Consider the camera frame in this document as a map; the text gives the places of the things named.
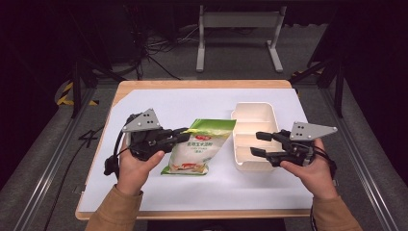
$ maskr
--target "table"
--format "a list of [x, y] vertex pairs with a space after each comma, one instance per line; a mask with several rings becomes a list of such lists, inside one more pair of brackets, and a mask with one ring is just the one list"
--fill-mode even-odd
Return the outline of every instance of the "table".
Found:
[[[161, 100], [164, 97], [160, 96], [157, 92], [166, 93], [166, 97], [169, 96], [173, 99], [170, 101], [174, 102], [174, 105], [179, 105], [177, 102], [180, 101], [180, 98], [183, 99], [183, 104], [181, 104], [183, 107], [174, 107], [174, 105], [168, 107], [166, 104], [160, 105], [158, 100]], [[197, 99], [202, 99], [203, 102], [198, 106], [191, 105], [187, 107], [187, 105], [190, 105], [191, 100], [186, 100], [184, 93], [191, 95], [192, 92], [208, 92], [210, 94], [208, 95], [208, 98], [211, 98], [211, 95], [227, 95], [224, 100], [218, 100], [217, 102], [212, 101], [211, 107], [214, 112], [207, 114], [206, 116], [214, 115], [215, 117], [226, 118], [227, 116], [230, 116], [231, 110], [234, 109], [235, 105], [233, 104], [236, 103], [236, 100], [241, 101], [242, 98], [245, 98], [251, 101], [262, 96], [265, 98], [265, 101], [268, 101], [268, 96], [270, 96], [270, 98], [274, 98], [272, 100], [274, 102], [272, 106], [274, 106], [276, 121], [280, 129], [291, 129], [294, 120], [306, 122], [306, 117], [300, 106], [300, 102], [298, 101], [297, 94], [294, 89], [292, 89], [289, 82], [284, 80], [122, 82], [117, 89], [113, 101], [113, 107], [107, 119], [107, 126], [104, 129], [101, 142], [98, 145], [93, 164], [89, 171], [87, 189], [82, 194], [78, 204], [76, 211], [76, 217], [78, 219], [88, 219], [100, 204], [104, 197], [104, 193], [106, 193], [111, 188], [112, 184], [115, 183], [115, 176], [113, 174], [111, 176], [103, 175], [101, 165], [107, 156], [112, 155], [111, 151], [106, 151], [110, 149], [108, 146], [115, 145], [113, 140], [117, 137], [117, 127], [113, 125], [113, 121], [120, 120], [118, 125], [120, 128], [122, 120], [118, 119], [118, 116], [124, 116], [124, 118], [128, 116], [129, 112], [125, 112], [127, 109], [126, 107], [124, 109], [123, 105], [128, 105], [128, 101], [130, 101], [132, 105], [154, 104], [155, 112], [162, 126], [164, 126], [164, 128], [175, 129], [176, 127], [168, 127], [170, 121], [174, 126], [180, 127], [183, 126], [183, 124], [189, 126], [190, 120], [196, 115], [188, 115], [188, 113], [195, 112], [196, 110], [199, 111], [199, 108], [207, 107], [208, 102], [204, 102], [205, 98], [202, 97], [202, 94], [200, 94], [201, 97], [197, 97]], [[149, 96], [150, 94], [155, 95], [155, 97], [144, 97]], [[132, 95], [138, 95], [140, 101], [135, 101], [134, 98], [132, 98]], [[218, 110], [218, 108], [223, 108], [225, 105], [229, 105], [228, 107], [232, 108], [226, 111]], [[180, 118], [179, 115], [170, 112], [164, 116], [163, 109], [171, 110], [170, 108], [177, 108], [178, 111], [183, 111], [184, 109], [183, 115], [185, 116]], [[172, 176], [168, 177], [160, 175], [162, 167], [166, 165], [166, 160], [163, 160], [160, 163], [161, 166], [158, 165], [153, 169], [150, 173], [149, 180], [143, 186], [145, 194], [143, 196], [138, 219], [284, 218], [309, 216], [312, 195], [307, 192], [298, 178], [280, 167], [273, 172], [255, 173], [238, 171], [235, 168], [234, 163], [231, 161], [233, 160], [233, 157], [231, 157], [231, 155], [233, 156], [232, 149], [232, 141], [230, 139], [209, 163], [209, 173], [206, 176], [199, 176], [199, 178], [183, 176], [183, 179], [178, 178], [175, 180], [176, 178]], [[219, 182], [221, 179], [219, 175], [225, 175], [225, 173], [231, 174], [228, 177], [222, 177], [222, 180]], [[95, 174], [102, 177], [100, 182], [95, 183], [94, 179], [99, 177], [94, 177]], [[105, 185], [101, 188], [96, 186], [96, 188], [93, 189], [95, 192], [89, 192], [87, 196], [87, 192], [92, 191], [92, 183], [96, 185], [99, 183]], [[173, 187], [173, 184], [179, 184], [182, 187]], [[229, 187], [222, 188], [222, 185], [220, 184], [228, 185]], [[200, 195], [201, 190], [208, 196], [206, 197], [206, 194], [204, 194], [199, 200], [189, 201], [189, 196], [191, 196], [189, 192], [193, 191], [192, 193], [194, 193], [194, 195], [196, 193]], [[253, 198], [251, 196], [244, 197], [245, 199], [240, 197], [245, 196], [248, 192], [250, 192], [251, 195], [253, 194]], [[179, 193], [183, 193], [183, 198], [176, 198]], [[264, 205], [256, 205], [251, 208], [253, 200], [260, 201], [259, 196], [265, 199], [262, 204], [276, 206], [276, 208], [265, 207], [259, 209], [257, 207], [262, 207]], [[219, 207], [217, 207], [218, 205], [215, 206], [214, 203], [212, 204], [214, 200], [222, 201], [222, 203], [218, 203], [220, 204]]]

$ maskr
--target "brown sleeve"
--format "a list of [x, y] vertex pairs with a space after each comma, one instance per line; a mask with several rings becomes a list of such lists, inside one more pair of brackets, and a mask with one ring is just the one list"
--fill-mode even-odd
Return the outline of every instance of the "brown sleeve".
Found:
[[132, 231], [140, 208], [142, 192], [131, 196], [113, 186], [88, 221], [87, 231]]
[[334, 199], [314, 198], [313, 217], [318, 231], [363, 230], [340, 196]]

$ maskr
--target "snack bag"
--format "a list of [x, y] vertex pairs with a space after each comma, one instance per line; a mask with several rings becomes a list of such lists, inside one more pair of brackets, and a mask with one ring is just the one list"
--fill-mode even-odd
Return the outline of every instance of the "snack bag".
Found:
[[196, 119], [185, 131], [191, 134], [190, 140], [174, 146], [162, 174], [207, 174], [207, 164], [224, 145], [235, 124], [235, 119]]

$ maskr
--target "hand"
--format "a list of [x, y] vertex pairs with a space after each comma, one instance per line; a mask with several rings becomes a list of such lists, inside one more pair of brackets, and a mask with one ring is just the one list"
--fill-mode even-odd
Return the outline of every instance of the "hand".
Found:
[[[121, 150], [127, 148], [123, 141]], [[165, 156], [164, 151], [158, 151], [146, 162], [140, 161], [132, 156], [129, 149], [119, 155], [119, 179], [116, 188], [122, 193], [139, 195], [141, 187], [146, 183], [149, 172]]]
[[[321, 139], [315, 140], [315, 146], [324, 149]], [[306, 167], [286, 161], [281, 162], [280, 166], [299, 177], [306, 189], [315, 198], [331, 199], [339, 196], [333, 185], [329, 165], [320, 155], [316, 155], [315, 160]]]

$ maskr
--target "white container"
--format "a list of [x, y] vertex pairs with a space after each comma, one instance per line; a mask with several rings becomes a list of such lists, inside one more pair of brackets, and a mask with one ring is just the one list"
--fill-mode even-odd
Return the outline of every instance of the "white container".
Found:
[[275, 169], [265, 158], [253, 156], [250, 147], [265, 149], [267, 152], [281, 151], [277, 141], [261, 141], [257, 132], [279, 132], [273, 108], [263, 102], [238, 103], [231, 114], [237, 123], [233, 131], [235, 166], [245, 171], [272, 171]]

